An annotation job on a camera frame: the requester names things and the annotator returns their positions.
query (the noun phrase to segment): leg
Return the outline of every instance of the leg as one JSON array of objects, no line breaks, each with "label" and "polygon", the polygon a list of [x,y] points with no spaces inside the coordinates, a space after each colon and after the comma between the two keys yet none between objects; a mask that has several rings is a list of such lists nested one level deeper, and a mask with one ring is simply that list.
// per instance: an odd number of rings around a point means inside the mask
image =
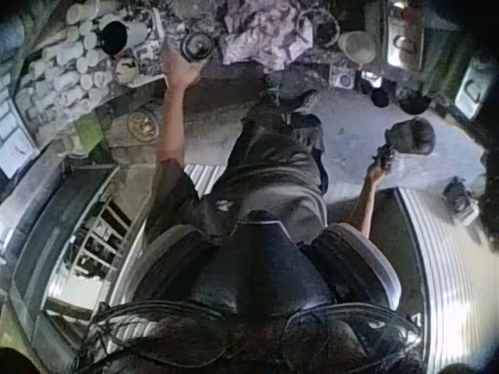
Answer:
[{"label": "leg", "polygon": [[302,115],[293,113],[291,116],[291,135],[304,145],[312,154],[320,172],[320,190],[324,195],[329,186],[329,177],[322,164],[324,154],[324,135],[322,123],[315,115]]}]

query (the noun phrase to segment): white container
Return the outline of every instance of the white container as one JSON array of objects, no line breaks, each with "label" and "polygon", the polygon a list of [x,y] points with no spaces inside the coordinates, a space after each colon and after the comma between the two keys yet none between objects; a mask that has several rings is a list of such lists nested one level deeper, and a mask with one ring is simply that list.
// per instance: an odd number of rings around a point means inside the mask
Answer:
[{"label": "white container", "polygon": [[30,84],[31,82],[33,82],[33,74],[31,72],[28,72],[23,78],[21,78],[20,82],[19,82],[19,87],[20,88],[23,88],[25,86],[27,86],[28,84]]},{"label": "white container", "polygon": [[68,107],[75,101],[81,99],[84,94],[85,92],[80,86],[74,86],[71,90],[61,93],[62,105]]},{"label": "white container", "polygon": [[98,11],[97,2],[87,4],[73,4],[65,14],[65,21],[68,25],[74,25],[81,21],[87,21],[96,17]]},{"label": "white container", "polygon": [[56,76],[64,73],[64,68],[61,66],[54,66],[53,68],[45,70],[45,80],[52,81]]},{"label": "white container", "polygon": [[37,115],[38,115],[37,107],[28,108],[28,110],[26,111],[26,116],[29,121],[34,121]]},{"label": "white container", "polygon": [[106,13],[114,12],[118,8],[116,2],[111,0],[90,0],[85,4],[73,4],[65,15],[65,21],[69,25],[94,19]]},{"label": "white container", "polygon": [[94,106],[92,106],[92,103],[90,102],[89,99],[80,100],[80,102],[78,103],[78,105],[80,106],[82,112],[85,115],[88,115],[95,108]]},{"label": "white container", "polygon": [[338,46],[346,57],[362,67],[376,57],[374,39],[365,31],[344,33],[338,38]]},{"label": "white container", "polygon": [[108,23],[121,20],[122,19],[117,14],[106,14],[105,16],[102,16],[101,19],[99,19],[99,30],[102,31],[108,25]]},{"label": "white container", "polygon": [[90,88],[88,91],[88,98],[91,102],[91,104],[94,107],[97,107],[99,103],[104,99],[106,96],[109,95],[109,89],[107,87],[104,88]]},{"label": "white container", "polygon": [[80,57],[76,60],[76,70],[78,73],[85,74],[88,70],[87,59],[84,57]]},{"label": "white container", "polygon": [[145,23],[141,22],[125,22],[126,26],[126,46],[124,49],[135,47],[136,45],[143,43],[147,35],[149,34],[149,29]]},{"label": "white container", "polygon": [[63,90],[73,87],[79,81],[80,74],[77,72],[67,72],[66,74],[54,78],[54,88],[56,91],[62,92]]},{"label": "white container", "polygon": [[66,43],[74,43],[80,37],[80,32],[78,31],[78,27],[70,26],[68,27],[68,32],[66,34]]},{"label": "white container", "polygon": [[96,27],[94,27],[94,23],[92,21],[85,21],[80,24],[78,31],[80,32],[80,35],[85,36],[90,34],[94,28]]},{"label": "white container", "polygon": [[53,45],[56,43],[59,43],[61,41],[65,41],[65,39],[68,37],[68,29],[62,29],[55,34],[50,35],[49,37],[46,37],[43,39],[40,43],[34,46],[33,51],[38,51],[42,48],[45,48],[49,45]]},{"label": "white container", "polygon": [[57,109],[55,108],[45,108],[44,112],[40,113],[40,119],[43,122],[53,121],[55,120],[56,117],[57,117]]},{"label": "white container", "polygon": [[57,92],[49,91],[40,100],[35,100],[34,105],[35,107],[37,107],[37,110],[41,113],[42,111],[45,110],[45,108],[48,108],[52,104],[54,104],[54,100],[57,96],[58,96]]},{"label": "white container", "polygon": [[90,74],[83,74],[80,77],[80,86],[83,90],[88,91],[94,85],[94,79]]},{"label": "white container", "polygon": [[57,52],[57,65],[64,66],[71,60],[79,58],[83,55],[83,44],[81,41],[76,43],[65,44],[59,48]]},{"label": "white container", "polygon": [[101,33],[102,49],[110,55],[142,44],[149,34],[145,23],[116,21],[121,26],[108,24]]},{"label": "white container", "polygon": [[51,61],[44,61],[44,60],[33,61],[30,63],[30,74],[32,75],[33,79],[38,79],[45,72],[45,70],[51,68],[52,66],[54,66],[54,62],[52,60]]},{"label": "white container", "polygon": [[101,49],[90,49],[87,52],[87,64],[91,67],[95,67],[102,60],[108,58],[109,56],[105,54]]},{"label": "white container", "polygon": [[83,46],[87,50],[94,49],[97,46],[96,33],[89,33],[88,35],[85,35],[85,38],[83,39]]},{"label": "white container", "polygon": [[102,88],[107,86],[112,81],[112,73],[107,72],[95,72],[94,73],[94,85],[97,88]]},{"label": "white container", "polygon": [[35,82],[34,84],[34,94],[37,99],[43,98],[48,91],[51,91],[54,88],[54,85],[52,84],[52,81],[47,81],[47,80],[39,80],[38,82]]},{"label": "white container", "polygon": [[41,52],[41,57],[45,61],[52,60],[54,57],[57,56],[59,50],[61,49],[62,44],[56,44],[56,45],[50,45],[48,47],[45,47],[44,50]]}]

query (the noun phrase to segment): sleeve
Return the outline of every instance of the sleeve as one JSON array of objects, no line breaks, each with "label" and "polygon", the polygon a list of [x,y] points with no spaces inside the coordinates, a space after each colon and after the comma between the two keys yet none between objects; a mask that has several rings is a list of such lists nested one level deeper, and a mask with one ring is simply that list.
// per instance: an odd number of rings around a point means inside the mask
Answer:
[{"label": "sleeve", "polygon": [[192,223],[198,202],[193,181],[176,160],[158,163],[145,227],[147,243],[176,224]]}]

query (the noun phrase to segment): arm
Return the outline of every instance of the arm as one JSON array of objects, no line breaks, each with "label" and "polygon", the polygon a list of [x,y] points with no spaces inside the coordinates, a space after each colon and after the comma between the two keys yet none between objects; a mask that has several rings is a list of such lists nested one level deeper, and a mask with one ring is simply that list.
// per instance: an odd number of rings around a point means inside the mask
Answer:
[{"label": "arm", "polygon": [[189,64],[167,41],[164,43],[161,59],[169,85],[163,102],[163,128],[157,161],[175,159],[183,167],[184,95],[186,90],[199,79],[201,65]]},{"label": "arm", "polygon": [[350,224],[359,230],[366,238],[369,238],[371,231],[375,194],[376,185],[371,181],[364,181],[356,205],[350,213],[349,218],[346,220],[347,224]]},{"label": "arm", "polygon": [[360,196],[348,219],[345,221],[345,223],[359,230],[366,238],[369,238],[371,231],[376,189],[384,180],[387,173],[388,171],[384,171],[377,164],[369,166]]},{"label": "arm", "polygon": [[184,93],[182,88],[171,87],[163,101],[163,129],[157,161],[175,159],[184,166]]}]

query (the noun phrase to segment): hand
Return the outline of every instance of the hand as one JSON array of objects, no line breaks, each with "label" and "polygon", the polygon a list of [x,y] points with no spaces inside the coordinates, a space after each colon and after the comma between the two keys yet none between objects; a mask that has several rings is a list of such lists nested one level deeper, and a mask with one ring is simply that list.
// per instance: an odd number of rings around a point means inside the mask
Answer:
[{"label": "hand", "polygon": [[193,84],[196,84],[200,78],[201,64],[189,64],[176,50],[170,45],[167,39],[163,42],[161,51],[161,63],[163,72],[168,77],[168,85],[171,88],[186,90]]},{"label": "hand", "polygon": [[376,162],[367,168],[366,182],[376,187],[391,173],[391,169],[383,170],[383,168]]}]

